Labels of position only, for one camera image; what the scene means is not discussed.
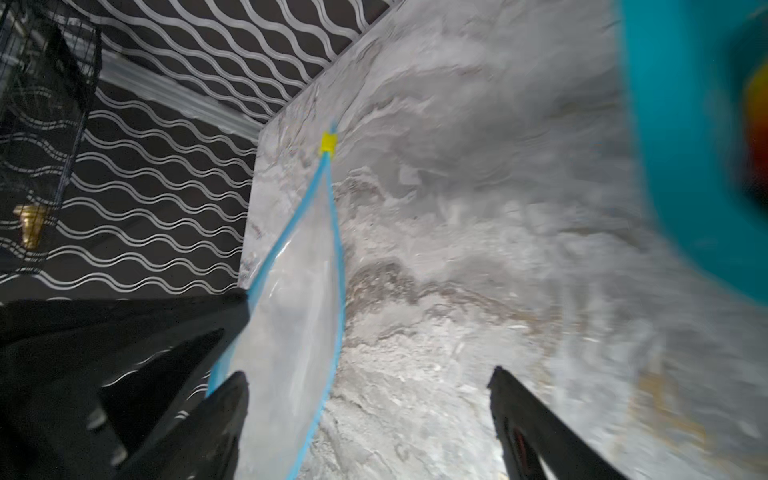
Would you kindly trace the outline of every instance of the gray marble table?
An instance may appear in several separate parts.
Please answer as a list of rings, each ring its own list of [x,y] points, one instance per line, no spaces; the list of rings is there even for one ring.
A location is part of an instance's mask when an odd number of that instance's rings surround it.
[[[303,478],[504,478],[497,364],[631,478],[768,474],[766,310],[657,231],[616,14],[404,0],[264,128],[242,284],[339,122],[347,325]]]

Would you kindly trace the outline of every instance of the wire mesh basket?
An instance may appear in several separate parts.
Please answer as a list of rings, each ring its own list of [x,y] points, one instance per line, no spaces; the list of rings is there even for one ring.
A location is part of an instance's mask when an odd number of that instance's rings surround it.
[[[61,0],[0,8],[0,272],[38,273],[93,103],[101,33]]]

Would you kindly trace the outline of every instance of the teal container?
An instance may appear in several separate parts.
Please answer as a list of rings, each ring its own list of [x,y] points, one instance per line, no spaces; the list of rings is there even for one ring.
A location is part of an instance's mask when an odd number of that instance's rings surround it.
[[[743,83],[768,52],[766,0],[621,0],[634,121],[665,234],[768,303],[768,213],[743,192]]]

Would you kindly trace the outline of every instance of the black and white wavy pattern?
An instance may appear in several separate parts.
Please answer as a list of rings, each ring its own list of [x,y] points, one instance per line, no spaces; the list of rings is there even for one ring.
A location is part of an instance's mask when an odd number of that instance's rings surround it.
[[[266,123],[393,0],[65,0],[104,47]]]
[[[63,156],[40,135],[12,140]],[[0,301],[158,298],[235,286],[255,158],[249,141],[102,83],[55,248],[40,274],[0,276]],[[22,254],[18,243],[2,242]]]

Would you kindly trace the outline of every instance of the plastic bag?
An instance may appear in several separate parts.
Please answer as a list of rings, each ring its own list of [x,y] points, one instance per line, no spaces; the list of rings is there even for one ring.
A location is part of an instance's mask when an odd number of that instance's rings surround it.
[[[248,296],[250,323],[214,367],[209,392],[230,372],[246,373],[248,414],[235,478],[295,478],[333,382],[344,325],[327,149]]]

